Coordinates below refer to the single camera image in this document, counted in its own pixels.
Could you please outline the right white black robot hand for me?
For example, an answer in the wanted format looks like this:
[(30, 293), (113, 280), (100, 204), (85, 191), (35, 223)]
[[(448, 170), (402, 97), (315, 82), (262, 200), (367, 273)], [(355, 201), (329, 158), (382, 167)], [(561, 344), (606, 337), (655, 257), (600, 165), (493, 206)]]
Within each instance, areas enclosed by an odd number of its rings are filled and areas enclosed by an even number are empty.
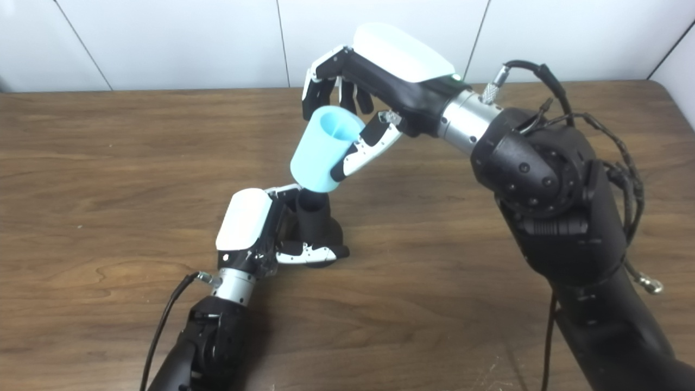
[(330, 103), (350, 114), (372, 115), (356, 140), (328, 166), (328, 177), (345, 180), (402, 135), (437, 137), (444, 111), (469, 89), (442, 55), (388, 24), (358, 27), (351, 45), (337, 46), (306, 70), (302, 115), (308, 120)]

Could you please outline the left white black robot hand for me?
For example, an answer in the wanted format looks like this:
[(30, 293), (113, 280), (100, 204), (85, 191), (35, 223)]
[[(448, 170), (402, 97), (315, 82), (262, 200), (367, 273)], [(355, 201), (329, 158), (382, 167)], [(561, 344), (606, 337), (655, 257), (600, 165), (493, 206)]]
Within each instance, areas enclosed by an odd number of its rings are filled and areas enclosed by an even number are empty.
[(328, 267), (350, 256), (327, 193), (292, 184), (233, 194), (216, 238), (217, 267), (275, 275), (281, 264)]

